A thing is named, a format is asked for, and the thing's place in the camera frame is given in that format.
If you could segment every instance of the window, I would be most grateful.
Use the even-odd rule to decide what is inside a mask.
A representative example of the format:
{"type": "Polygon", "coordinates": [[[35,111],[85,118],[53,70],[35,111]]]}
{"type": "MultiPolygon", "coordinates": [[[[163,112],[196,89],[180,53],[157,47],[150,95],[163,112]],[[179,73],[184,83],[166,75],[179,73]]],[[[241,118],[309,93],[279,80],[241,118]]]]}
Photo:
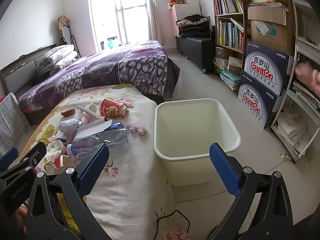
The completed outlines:
{"type": "Polygon", "coordinates": [[[146,0],[89,0],[97,51],[148,40],[146,0]]]}

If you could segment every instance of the purple bedspread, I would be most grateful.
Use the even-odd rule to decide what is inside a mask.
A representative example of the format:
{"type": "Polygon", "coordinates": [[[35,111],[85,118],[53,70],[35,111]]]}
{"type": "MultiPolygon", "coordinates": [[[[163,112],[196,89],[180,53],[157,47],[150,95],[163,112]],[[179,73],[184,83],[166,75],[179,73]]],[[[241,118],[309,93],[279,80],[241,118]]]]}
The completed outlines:
{"type": "Polygon", "coordinates": [[[158,41],[83,57],[19,98],[22,111],[55,107],[67,95],[90,87],[131,84],[143,94],[172,98],[180,69],[158,41]]]}

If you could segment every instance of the headboard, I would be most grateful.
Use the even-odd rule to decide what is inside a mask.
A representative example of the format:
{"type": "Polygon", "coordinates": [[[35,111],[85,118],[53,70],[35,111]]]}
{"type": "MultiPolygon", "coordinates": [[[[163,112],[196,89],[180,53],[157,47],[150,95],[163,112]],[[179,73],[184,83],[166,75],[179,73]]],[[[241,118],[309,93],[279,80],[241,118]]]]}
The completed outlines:
{"type": "Polygon", "coordinates": [[[19,98],[22,94],[30,89],[30,81],[37,76],[36,65],[42,60],[42,56],[50,49],[56,47],[53,44],[47,47],[42,47],[27,55],[22,55],[20,58],[10,63],[0,70],[0,81],[5,95],[10,92],[19,98]]]}

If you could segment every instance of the white shelf unit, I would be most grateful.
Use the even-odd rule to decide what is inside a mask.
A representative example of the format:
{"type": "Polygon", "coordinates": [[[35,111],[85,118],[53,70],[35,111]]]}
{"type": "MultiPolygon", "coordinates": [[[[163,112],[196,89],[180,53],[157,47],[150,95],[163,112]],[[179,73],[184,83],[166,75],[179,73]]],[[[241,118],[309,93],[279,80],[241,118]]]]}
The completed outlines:
{"type": "Polygon", "coordinates": [[[296,38],[299,36],[298,35],[297,9],[299,9],[301,12],[303,35],[305,37],[306,36],[306,22],[311,19],[311,20],[318,22],[320,24],[320,21],[308,1],[292,0],[292,3],[293,3],[294,15],[295,15],[296,38]]]}
{"type": "Polygon", "coordinates": [[[280,109],[276,115],[276,118],[274,119],[274,121],[271,125],[271,128],[276,133],[276,135],[280,138],[280,140],[283,142],[283,144],[286,146],[291,157],[296,162],[306,153],[306,150],[310,147],[312,142],[315,140],[315,138],[319,134],[319,132],[320,132],[320,119],[315,114],[315,112],[303,100],[301,100],[293,91],[290,90],[290,87],[291,87],[292,79],[294,76],[294,70],[295,70],[295,66],[297,63],[298,53],[308,57],[309,59],[313,60],[315,63],[320,65],[320,48],[318,46],[315,46],[314,44],[309,43],[305,38],[298,36],[297,8],[303,14],[304,21],[306,20],[305,16],[308,18],[311,18],[313,20],[317,20],[317,21],[319,20],[318,17],[316,16],[315,12],[313,11],[311,5],[307,1],[304,1],[304,0],[292,0],[292,2],[293,2],[294,14],[295,14],[295,24],[296,24],[296,35],[295,35],[296,40],[295,40],[295,54],[294,54],[293,67],[292,67],[288,87],[287,87],[287,90],[284,94],[284,99],[281,103],[281,106],[280,106],[280,109]],[[316,124],[316,127],[317,127],[316,132],[314,133],[311,140],[309,141],[309,143],[307,144],[307,146],[305,147],[305,149],[301,153],[297,152],[296,149],[290,145],[290,143],[281,135],[281,133],[278,131],[278,128],[275,126],[277,119],[280,115],[280,112],[284,107],[284,103],[286,102],[286,99],[288,97],[290,98],[289,106],[291,106],[292,103],[295,102],[311,118],[311,120],[316,124]]]}
{"type": "Polygon", "coordinates": [[[311,110],[311,108],[309,106],[307,106],[293,91],[290,90],[290,86],[291,86],[293,75],[294,75],[295,65],[297,63],[298,53],[305,55],[306,57],[310,58],[311,60],[313,60],[314,62],[316,62],[317,64],[320,65],[320,51],[315,49],[310,43],[308,44],[306,42],[296,40],[294,61],[293,61],[293,67],[292,67],[292,71],[291,71],[289,84],[288,84],[287,90],[284,94],[284,99],[281,103],[280,109],[276,115],[276,118],[274,119],[274,121],[271,125],[272,130],[276,133],[276,135],[278,135],[280,140],[284,143],[284,145],[288,149],[288,151],[294,161],[298,161],[306,153],[306,150],[310,147],[310,145],[312,144],[312,142],[315,140],[315,138],[317,137],[317,135],[320,132],[320,119],[311,110]],[[316,132],[314,133],[311,140],[309,141],[309,143],[307,144],[307,146],[305,147],[305,149],[301,153],[297,152],[295,150],[295,148],[293,148],[289,144],[289,142],[280,134],[280,132],[278,131],[278,128],[275,126],[276,121],[280,115],[280,112],[284,107],[284,103],[285,103],[287,97],[290,98],[289,106],[291,106],[292,102],[294,101],[298,106],[300,106],[302,108],[302,110],[313,120],[313,122],[317,126],[316,132]]]}

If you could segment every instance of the laundry basket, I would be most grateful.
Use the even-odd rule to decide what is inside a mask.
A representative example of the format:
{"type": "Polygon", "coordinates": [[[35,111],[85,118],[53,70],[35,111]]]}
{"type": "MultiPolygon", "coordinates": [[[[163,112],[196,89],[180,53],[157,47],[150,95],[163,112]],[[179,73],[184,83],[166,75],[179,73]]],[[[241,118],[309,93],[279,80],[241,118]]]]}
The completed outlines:
{"type": "Polygon", "coordinates": [[[214,99],[172,101],[156,108],[154,148],[173,186],[207,182],[217,174],[209,158],[212,143],[234,152],[240,134],[214,99]]]}

